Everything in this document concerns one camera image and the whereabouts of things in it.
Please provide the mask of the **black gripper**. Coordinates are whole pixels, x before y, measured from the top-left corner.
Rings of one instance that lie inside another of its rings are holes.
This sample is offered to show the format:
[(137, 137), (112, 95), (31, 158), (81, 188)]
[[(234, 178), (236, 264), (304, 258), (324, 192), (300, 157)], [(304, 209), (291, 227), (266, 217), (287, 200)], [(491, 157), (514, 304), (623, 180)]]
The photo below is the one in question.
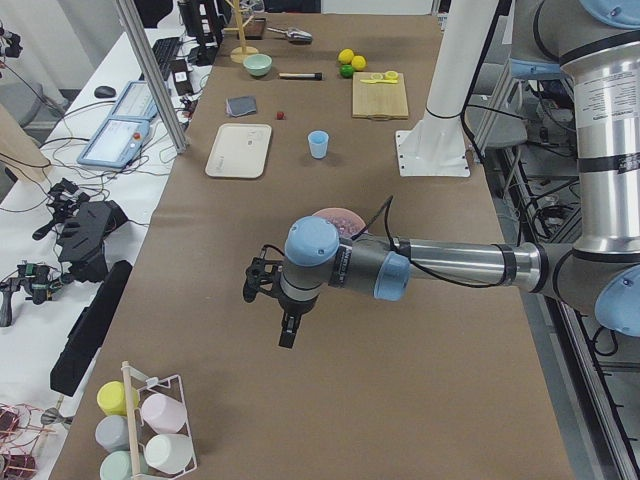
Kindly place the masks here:
[(278, 303), (283, 310), (278, 346), (292, 348), (302, 316), (311, 311), (311, 301), (297, 301), (290, 298), (282, 298), (278, 300)]

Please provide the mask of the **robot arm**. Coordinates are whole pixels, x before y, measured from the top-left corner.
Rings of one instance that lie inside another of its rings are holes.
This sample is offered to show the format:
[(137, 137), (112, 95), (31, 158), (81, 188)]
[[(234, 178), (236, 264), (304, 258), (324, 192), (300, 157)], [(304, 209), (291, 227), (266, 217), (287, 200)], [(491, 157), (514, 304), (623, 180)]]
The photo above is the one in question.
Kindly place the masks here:
[(289, 231), (277, 275), (282, 347), (294, 344), (322, 285), (395, 301), (421, 275), (470, 288), (514, 285), (638, 334), (639, 5), (520, 1), (511, 62), (515, 77), (549, 66), (573, 80), (580, 237), (516, 247), (367, 234), (342, 240), (328, 221), (304, 217)]

